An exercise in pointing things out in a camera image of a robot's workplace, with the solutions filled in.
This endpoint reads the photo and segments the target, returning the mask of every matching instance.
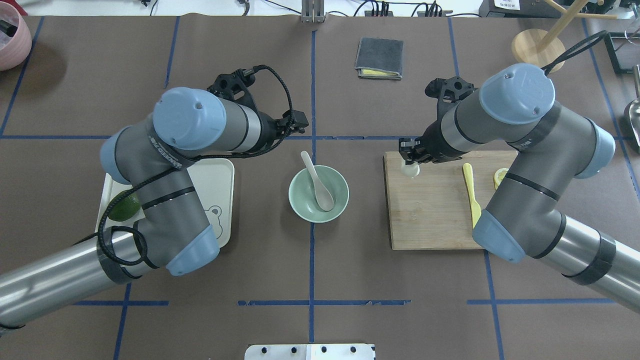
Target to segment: wooden cutting board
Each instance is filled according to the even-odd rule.
[[[420,165],[413,179],[400,172],[402,157],[385,153],[385,183],[394,250],[481,249],[471,238],[471,210],[462,164],[474,169],[476,200],[484,209],[495,192],[493,174],[508,168],[516,151],[472,151],[462,160]]]

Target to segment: white bracket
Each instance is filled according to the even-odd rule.
[[[324,0],[302,0],[302,22],[324,22]]]
[[[244,360],[376,360],[372,344],[251,345]]]

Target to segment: red object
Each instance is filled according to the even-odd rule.
[[[20,15],[22,15],[22,16],[29,15],[29,14],[27,14],[26,11],[24,11],[24,9],[20,5],[18,5],[18,3],[15,2],[15,0],[0,0],[0,3],[7,3],[7,4],[13,6],[16,10],[18,10]]]

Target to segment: robotic arm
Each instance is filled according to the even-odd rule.
[[[263,69],[271,71],[287,93],[289,110],[281,119],[258,111],[247,89],[254,73]],[[0,275],[0,336],[155,268],[165,266],[172,275],[183,275],[218,255],[216,235],[186,169],[202,158],[267,153],[291,133],[304,133],[308,122],[304,113],[293,110],[282,79],[265,65],[220,75],[207,90],[165,92],[144,121],[105,142],[102,166],[115,181],[135,184],[131,192],[137,190],[145,218],[134,229],[104,229],[114,199],[97,240]],[[211,152],[230,154],[202,155]]]
[[[425,92],[438,98],[438,119],[422,136],[399,139],[405,164],[458,160],[496,139],[518,151],[474,240],[512,263],[540,259],[640,313],[640,253],[555,209],[573,178],[610,162],[613,137],[556,102],[551,80],[534,65],[508,67],[480,89],[455,77],[436,79]]]

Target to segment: yellow knife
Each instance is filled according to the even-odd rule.
[[[480,218],[480,204],[476,201],[476,193],[474,191],[474,168],[470,163],[462,165],[462,172],[465,175],[465,184],[467,184],[467,192],[469,194],[469,205],[471,206],[471,228],[476,226],[476,222]]]

